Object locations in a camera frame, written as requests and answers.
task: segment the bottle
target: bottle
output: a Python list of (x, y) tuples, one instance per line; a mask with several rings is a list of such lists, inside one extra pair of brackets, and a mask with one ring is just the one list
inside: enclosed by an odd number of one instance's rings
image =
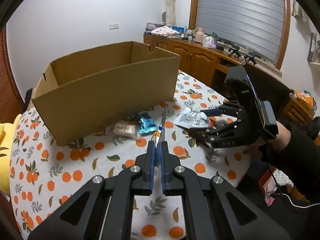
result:
[(192, 41), (192, 30), (188, 30), (188, 41)]
[(189, 32), (189, 30), (188, 30), (188, 28), (186, 27), (186, 32), (185, 32), (185, 34), (184, 34), (185, 39), (188, 38), (188, 32)]
[(196, 33), (195, 42), (201, 43), (203, 35), (204, 35), (204, 28), (199, 27), (199, 30)]

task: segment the human hand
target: human hand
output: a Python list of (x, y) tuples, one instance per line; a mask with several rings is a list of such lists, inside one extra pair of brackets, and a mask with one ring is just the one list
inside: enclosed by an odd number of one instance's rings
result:
[[(291, 133), (285, 128), (281, 123), (277, 121), (279, 133), (276, 136), (276, 139), (268, 140), (268, 143), (271, 143), (274, 150), (279, 153), (284, 150), (290, 142)], [(262, 157), (262, 152), (259, 151), (259, 147), (266, 144), (265, 140), (262, 137), (259, 137), (257, 141), (251, 145), (247, 146), (248, 153), (252, 159), (259, 159)]]

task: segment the pink bottle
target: pink bottle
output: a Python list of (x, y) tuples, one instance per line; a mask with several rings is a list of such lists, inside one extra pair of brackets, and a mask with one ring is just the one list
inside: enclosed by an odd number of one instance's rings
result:
[(204, 35), (204, 28), (199, 27), (199, 30), (196, 33), (195, 42), (202, 43), (202, 36)]

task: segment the blue snack package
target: blue snack package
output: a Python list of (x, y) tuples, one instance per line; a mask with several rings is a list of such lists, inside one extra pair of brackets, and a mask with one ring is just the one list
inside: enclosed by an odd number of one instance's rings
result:
[(141, 135), (146, 135), (148, 133), (155, 132), (158, 129), (152, 117), (146, 112), (142, 114), (135, 114), (133, 119), (139, 123), (139, 133)]

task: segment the folded cloth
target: folded cloth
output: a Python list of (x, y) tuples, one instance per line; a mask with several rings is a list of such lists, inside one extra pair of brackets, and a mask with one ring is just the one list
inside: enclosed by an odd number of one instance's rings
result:
[(160, 28), (157, 28), (153, 31), (151, 31), (152, 34), (156, 34), (156, 35), (162, 35), (164, 37), (169, 36), (169, 35), (177, 35), (180, 34), (179, 32), (171, 29), (168, 26), (162, 26)]
[(302, 7), (297, 3), (296, 0), (293, 0), (292, 14), (293, 17), (300, 18), (302, 21), (307, 22), (308, 16)]

